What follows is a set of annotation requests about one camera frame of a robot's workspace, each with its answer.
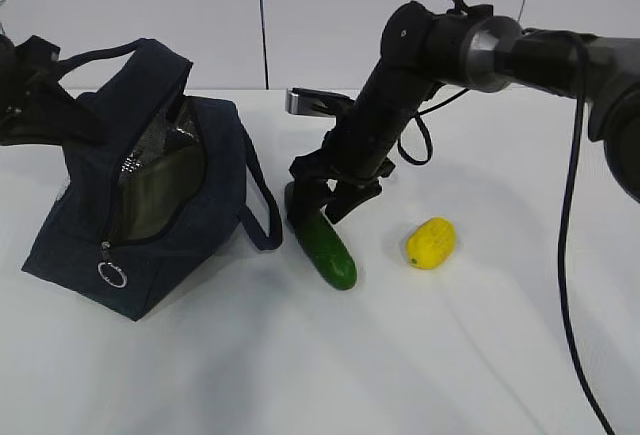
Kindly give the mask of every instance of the lemon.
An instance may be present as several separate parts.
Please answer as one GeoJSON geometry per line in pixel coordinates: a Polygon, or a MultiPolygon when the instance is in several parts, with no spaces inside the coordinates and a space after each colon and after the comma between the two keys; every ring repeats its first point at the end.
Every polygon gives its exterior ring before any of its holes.
{"type": "Polygon", "coordinates": [[[418,228],[407,241],[411,266],[431,270],[440,266],[453,252],[456,232],[453,224],[441,217],[432,218],[418,228]]]}

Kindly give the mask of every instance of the bag handle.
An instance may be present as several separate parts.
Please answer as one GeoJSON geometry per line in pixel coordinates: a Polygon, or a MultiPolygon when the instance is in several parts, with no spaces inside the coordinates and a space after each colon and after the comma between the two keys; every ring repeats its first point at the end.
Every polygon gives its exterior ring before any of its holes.
{"type": "Polygon", "coordinates": [[[240,221],[242,222],[247,235],[249,235],[249,238],[258,250],[275,250],[282,245],[283,236],[280,210],[278,209],[276,199],[273,197],[269,187],[267,187],[267,182],[265,181],[264,174],[260,168],[258,154],[253,146],[251,137],[249,137],[249,134],[244,127],[242,130],[244,133],[244,143],[246,147],[247,168],[249,169],[249,172],[251,172],[260,193],[262,193],[262,196],[269,207],[269,234],[266,234],[256,219],[256,216],[247,205],[242,207],[240,210],[240,221]]]}
{"type": "Polygon", "coordinates": [[[56,77],[58,80],[60,80],[73,70],[80,68],[81,66],[86,65],[89,62],[94,62],[96,60],[109,60],[111,58],[118,58],[131,52],[135,52],[146,41],[147,40],[145,38],[139,38],[138,40],[135,40],[131,43],[127,43],[126,45],[121,45],[119,47],[113,48],[105,48],[103,50],[92,50],[90,52],[80,53],[71,58],[68,58],[67,60],[62,60],[58,62],[56,77]]]}

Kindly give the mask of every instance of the cucumber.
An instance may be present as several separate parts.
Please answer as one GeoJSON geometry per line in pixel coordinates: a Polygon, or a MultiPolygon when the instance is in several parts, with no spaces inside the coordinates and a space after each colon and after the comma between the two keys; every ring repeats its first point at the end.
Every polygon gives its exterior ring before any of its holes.
{"type": "MultiPolygon", "coordinates": [[[[287,205],[292,193],[293,184],[289,184],[285,189],[287,205]]],[[[289,223],[300,246],[329,285],[336,290],[349,290],[355,286],[358,280],[356,264],[320,210],[310,214],[304,221],[289,223]]]]}

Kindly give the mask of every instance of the white table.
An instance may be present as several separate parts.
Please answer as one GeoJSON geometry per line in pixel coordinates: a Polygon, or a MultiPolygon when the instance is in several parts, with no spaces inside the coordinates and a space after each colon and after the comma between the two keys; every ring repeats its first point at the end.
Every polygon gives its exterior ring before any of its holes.
{"type": "MultiPolygon", "coordinates": [[[[287,115],[279,91],[199,94],[237,103],[282,202],[293,157],[331,122],[287,115]]],[[[331,289],[288,232],[260,255],[238,230],[138,323],[20,272],[66,173],[58,148],[0,149],[0,433],[602,433],[558,306],[572,122],[573,102],[531,90],[468,94],[431,117],[432,163],[394,153],[383,196],[338,226],[360,265],[354,290],[331,289]],[[433,216],[460,243],[436,271],[414,270],[402,241],[433,216]]],[[[413,130],[406,140],[419,149],[413,130]]],[[[585,141],[581,162],[575,329],[618,433],[638,433],[640,207],[600,145],[585,141]]]]}

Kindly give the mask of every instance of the zipper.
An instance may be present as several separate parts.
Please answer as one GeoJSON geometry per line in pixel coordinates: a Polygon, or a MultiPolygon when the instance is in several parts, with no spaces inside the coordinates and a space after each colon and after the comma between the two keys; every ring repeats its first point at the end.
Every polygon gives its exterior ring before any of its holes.
{"type": "MultiPolygon", "coordinates": [[[[200,140],[200,148],[202,150],[203,158],[204,158],[204,177],[203,177],[203,180],[202,180],[202,184],[200,185],[200,188],[198,189],[198,191],[193,196],[189,197],[187,200],[185,200],[183,203],[180,204],[180,206],[171,215],[171,218],[166,223],[166,225],[164,227],[162,227],[162,229],[158,233],[156,233],[155,235],[152,235],[151,237],[141,238],[141,239],[138,239],[138,240],[128,240],[128,241],[124,241],[122,243],[114,243],[114,241],[112,240],[113,235],[114,235],[114,231],[115,231],[114,230],[114,228],[115,228],[114,227],[114,216],[115,216],[115,214],[117,212],[116,205],[117,205],[117,203],[119,203],[119,201],[116,200],[116,199],[118,198],[117,197],[118,179],[120,178],[120,173],[119,172],[114,172],[114,176],[112,178],[112,184],[111,184],[111,198],[110,198],[111,203],[109,204],[109,211],[107,213],[107,223],[105,224],[105,228],[103,230],[103,235],[102,235],[103,241],[100,243],[100,252],[102,254],[102,262],[98,265],[98,267],[100,267],[101,265],[103,267],[108,266],[108,267],[116,270],[120,275],[124,275],[124,271],[122,271],[122,269],[120,269],[117,265],[115,265],[113,263],[113,261],[111,259],[111,250],[114,249],[114,248],[120,248],[120,247],[144,245],[144,244],[152,243],[152,242],[154,242],[156,240],[159,240],[159,239],[163,238],[173,228],[173,225],[176,223],[177,219],[180,217],[180,215],[182,214],[182,212],[184,211],[186,206],[198,195],[198,193],[202,189],[202,185],[204,185],[204,182],[206,180],[206,174],[208,172],[207,149],[206,149],[206,146],[204,144],[204,137],[202,135],[202,127],[200,126],[200,120],[198,119],[197,116],[195,116],[195,110],[193,110],[192,102],[191,102],[190,99],[185,97],[185,103],[189,103],[189,109],[194,114],[194,115],[192,115],[192,120],[193,120],[193,124],[195,126],[195,129],[196,129],[196,132],[198,134],[198,138],[200,140]]],[[[138,140],[140,139],[142,134],[145,132],[145,130],[149,126],[150,120],[152,120],[152,119],[153,119],[153,117],[151,117],[150,119],[147,120],[147,123],[145,124],[144,130],[142,130],[141,133],[136,135],[135,142],[134,142],[133,146],[131,146],[129,148],[129,150],[126,152],[125,157],[118,161],[118,166],[120,168],[122,168],[122,166],[124,165],[124,162],[127,159],[127,157],[129,156],[129,153],[131,152],[131,150],[133,150],[133,147],[135,147],[135,145],[138,143],[138,140]]],[[[102,276],[102,278],[105,279],[105,276],[102,273],[100,273],[100,276],[102,276]]]]}

